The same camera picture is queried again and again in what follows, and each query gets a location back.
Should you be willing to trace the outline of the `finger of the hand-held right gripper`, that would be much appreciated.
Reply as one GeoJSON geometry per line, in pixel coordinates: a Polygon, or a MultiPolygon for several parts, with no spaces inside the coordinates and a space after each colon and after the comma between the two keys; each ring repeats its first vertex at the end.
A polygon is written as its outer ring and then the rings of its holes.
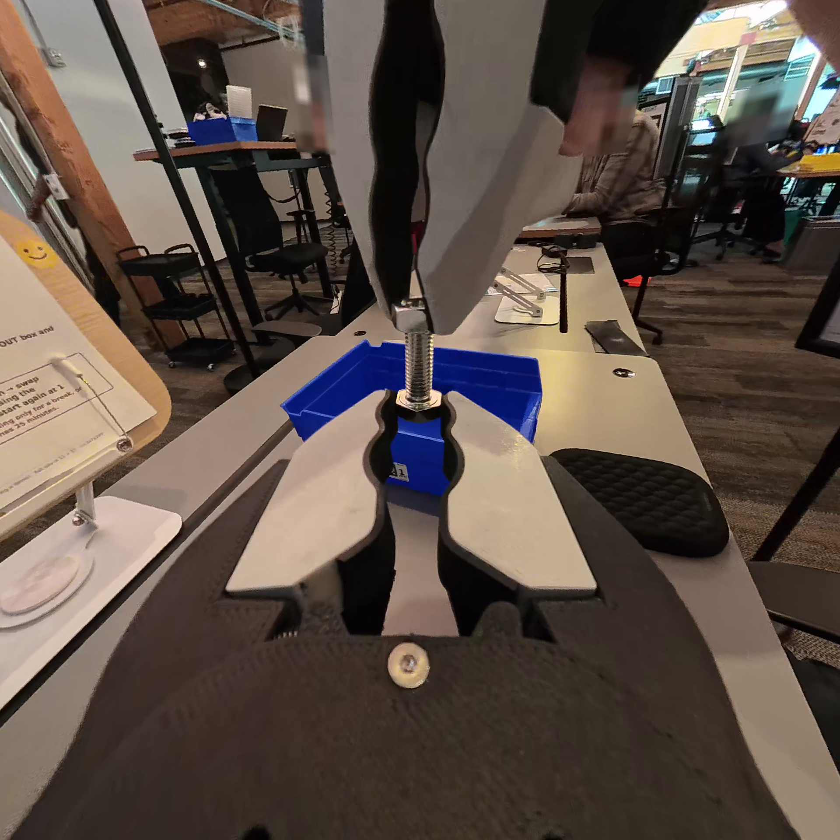
{"type": "Polygon", "coordinates": [[[428,213],[425,164],[443,100],[434,2],[323,3],[329,143],[381,309],[411,296],[428,213]]]}
{"type": "Polygon", "coordinates": [[[432,333],[486,293],[557,162],[585,52],[582,2],[433,2],[443,94],[424,163],[417,276],[432,333]]]}

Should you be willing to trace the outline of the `black wrist rest pad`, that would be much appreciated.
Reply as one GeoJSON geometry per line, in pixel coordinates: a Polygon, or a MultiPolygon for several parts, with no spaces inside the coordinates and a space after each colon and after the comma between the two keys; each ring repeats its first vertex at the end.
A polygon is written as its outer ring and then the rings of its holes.
{"type": "Polygon", "coordinates": [[[728,546],[728,521],[711,485],[663,461],[593,449],[564,448],[551,457],[646,550],[692,560],[728,546]]]}

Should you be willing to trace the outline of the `silver hex nut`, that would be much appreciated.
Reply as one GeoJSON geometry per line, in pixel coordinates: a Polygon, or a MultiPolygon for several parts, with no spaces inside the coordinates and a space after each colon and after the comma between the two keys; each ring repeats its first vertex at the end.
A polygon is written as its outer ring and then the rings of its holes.
{"type": "Polygon", "coordinates": [[[399,301],[392,306],[391,317],[393,326],[401,333],[433,333],[427,301],[423,297],[409,297],[399,301]]]}

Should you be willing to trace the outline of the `small blue storage bin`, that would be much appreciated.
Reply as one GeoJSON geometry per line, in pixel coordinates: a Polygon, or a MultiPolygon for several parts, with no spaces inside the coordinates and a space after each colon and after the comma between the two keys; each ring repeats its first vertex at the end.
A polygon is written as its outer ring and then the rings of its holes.
{"type": "Polygon", "coordinates": [[[253,119],[223,115],[220,118],[190,121],[186,128],[197,146],[258,140],[256,121],[253,119]]]}

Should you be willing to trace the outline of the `silver hex bolt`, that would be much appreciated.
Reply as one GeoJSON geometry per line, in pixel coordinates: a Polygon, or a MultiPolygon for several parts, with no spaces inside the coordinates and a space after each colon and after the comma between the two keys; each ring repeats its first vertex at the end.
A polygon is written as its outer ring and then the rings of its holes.
{"type": "Polygon", "coordinates": [[[434,337],[429,332],[405,334],[404,387],[396,393],[397,414],[425,424],[440,417],[443,397],[434,389],[434,337]]]}

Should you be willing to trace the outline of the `short black post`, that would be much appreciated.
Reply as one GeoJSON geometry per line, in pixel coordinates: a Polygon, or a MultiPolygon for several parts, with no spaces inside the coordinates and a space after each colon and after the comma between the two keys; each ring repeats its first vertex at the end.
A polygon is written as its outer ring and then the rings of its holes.
{"type": "Polygon", "coordinates": [[[568,250],[560,245],[542,246],[537,268],[541,274],[556,276],[560,295],[559,329],[566,334],[569,331],[568,278],[571,268],[568,250]]]}

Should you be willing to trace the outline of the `black utility cart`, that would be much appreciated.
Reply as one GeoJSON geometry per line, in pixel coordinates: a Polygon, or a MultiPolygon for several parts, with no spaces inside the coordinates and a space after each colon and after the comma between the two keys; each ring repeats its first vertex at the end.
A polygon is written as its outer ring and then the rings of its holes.
{"type": "Polygon", "coordinates": [[[163,338],[162,323],[175,324],[181,331],[175,346],[164,351],[171,369],[188,366],[212,372],[236,354],[235,342],[193,245],[176,245],[161,253],[133,245],[118,250],[116,256],[134,291],[135,281],[148,277],[161,294],[159,301],[142,306],[154,335],[163,338]]]}

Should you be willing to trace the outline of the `white folding stand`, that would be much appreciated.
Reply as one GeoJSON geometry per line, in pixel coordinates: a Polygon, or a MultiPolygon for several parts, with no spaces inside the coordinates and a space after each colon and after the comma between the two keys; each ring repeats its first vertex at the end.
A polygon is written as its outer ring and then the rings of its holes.
{"type": "Polygon", "coordinates": [[[522,276],[507,267],[497,273],[491,297],[499,297],[495,322],[506,326],[559,327],[560,290],[544,281],[541,275],[522,276]]]}

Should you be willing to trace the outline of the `person's right hand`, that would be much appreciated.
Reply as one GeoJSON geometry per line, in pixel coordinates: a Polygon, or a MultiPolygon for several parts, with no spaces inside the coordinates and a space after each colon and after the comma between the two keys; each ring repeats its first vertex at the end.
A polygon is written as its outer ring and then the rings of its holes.
{"type": "Polygon", "coordinates": [[[635,118],[637,74],[626,63],[587,56],[559,147],[563,157],[624,152],[635,118]]]}

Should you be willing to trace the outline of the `black floor lamp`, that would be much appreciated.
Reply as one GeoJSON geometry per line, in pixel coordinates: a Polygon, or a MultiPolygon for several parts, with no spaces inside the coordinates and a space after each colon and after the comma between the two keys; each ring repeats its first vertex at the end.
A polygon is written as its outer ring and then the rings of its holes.
{"type": "MultiPolygon", "coordinates": [[[[198,252],[204,261],[204,265],[208,269],[210,279],[213,282],[213,287],[215,288],[216,294],[223,305],[227,320],[234,332],[238,347],[245,360],[244,364],[226,374],[224,378],[224,385],[227,393],[230,396],[235,396],[249,386],[254,380],[260,377],[264,373],[264,370],[259,367],[256,357],[254,356],[254,352],[252,351],[251,343],[245,336],[245,330],[238,318],[235,305],[228,294],[224,280],[219,272],[216,260],[213,257],[212,250],[208,244],[207,237],[205,236],[204,230],[198,219],[198,215],[196,214],[192,199],[186,190],[182,176],[174,159],[172,158],[170,149],[159,126],[159,121],[153,111],[151,101],[140,78],[140,73],[134,64],[130,50],[123,38],[123,34],[119,28],[116,18],[114,17],[109,2],[95,1],[93,4],[98,11],[98,15],[106,31],[108,40],[110,41],[122,73],[125,76],[129,89],[133,95],[133,99],[136,102],[143,122],[154,143],[154,148],[158,156],[158,162],[163,166],[166,177],[175,195],[175,199],[181,208],[182,215],[184,216],[186,224],[190,229],[198,252]]],[[[245,270],[245,263],[243,259],[241,256],[235,256],[234,254],[234,238],[231,233],[230,226],[224,216],[222,205],[213,195],[212,179],[204,172],[203,169],[196,169],[196,173],[208,201],[214,224],[216,225],[217,232],[219,233],[228,265],[233,273],[239,297],[245,305],[248,319],[252,321],[252,323],[261,322],[261,310],[259,309],[259,305],[257,303],[256,294],[245,270]]]]}

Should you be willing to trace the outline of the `wooden support post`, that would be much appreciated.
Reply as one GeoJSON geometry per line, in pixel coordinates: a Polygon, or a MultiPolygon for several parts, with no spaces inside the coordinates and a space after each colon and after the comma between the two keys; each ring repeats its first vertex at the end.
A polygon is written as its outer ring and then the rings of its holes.
{"type": "Polygon", "coordinates": [[[144,307],[162,299],[155,281],[141,277],[132,284],[119,266],[118,252],[133,245],[117,204],[91,158],[88,147],[62,100],[39,50],[13,2],[1,2],[1,68],[13,102],[34,131],[69,198],[67,204],[98,263],[120,294],[135,326],[159,350],[184,340],[176,324],[156,326],[144,307]]]}

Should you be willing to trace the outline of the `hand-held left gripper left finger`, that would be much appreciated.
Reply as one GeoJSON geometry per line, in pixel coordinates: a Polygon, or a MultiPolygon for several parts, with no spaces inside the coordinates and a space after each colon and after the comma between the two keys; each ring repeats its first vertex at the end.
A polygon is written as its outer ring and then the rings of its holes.
{"type": "Polygon", "coordinates": [[[383,532],[392,473],[396,394],[362,398],[304,441],[289,460],[225,591],[341,602],[340,564],[383,532]]]}

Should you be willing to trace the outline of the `blue plastic bin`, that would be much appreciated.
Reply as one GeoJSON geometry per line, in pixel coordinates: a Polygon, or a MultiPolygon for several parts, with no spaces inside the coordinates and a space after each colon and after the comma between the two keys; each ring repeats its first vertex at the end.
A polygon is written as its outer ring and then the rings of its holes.
{"type": "MultiPolygon", "coordinates": [[[[338,358],[292,394],[282,408],[302,441],[308,440],[372,392],[404,386],[404,346],[367,341],[338,358]]],[[[436,349],[434,389],[458,392],[533,442],[542,402],[539,362],[534,358],[473,350],[436,349]]],[[[399,420],[392,442],[388,483],[435,497],[446,489],[441,423],[399,420]]]]}

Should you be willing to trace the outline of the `black flat plate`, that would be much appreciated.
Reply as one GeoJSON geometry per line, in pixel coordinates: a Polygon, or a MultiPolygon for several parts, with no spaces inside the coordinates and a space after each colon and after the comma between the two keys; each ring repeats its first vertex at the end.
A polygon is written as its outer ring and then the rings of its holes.
{"type": "Polygon", "coordinates": [[[644,347],[634,342],[617,320],[588,321],[584,328],[606,354],[648,357],[644,347]]]}

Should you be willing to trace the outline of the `black easel frame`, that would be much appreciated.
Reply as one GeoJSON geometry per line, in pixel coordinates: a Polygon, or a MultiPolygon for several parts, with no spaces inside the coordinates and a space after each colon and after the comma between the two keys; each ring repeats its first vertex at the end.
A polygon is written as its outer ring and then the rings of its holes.
{"type": "MultiPolygon", "coordinates": [[[[829,271],[822,290],[795,342],[795,348],[830,359],[839,359],[839,260],[829,271]]],[[[769,562],[810,510],[839,468],[839,430],[782,511],[752,557],[769,562]]]]}

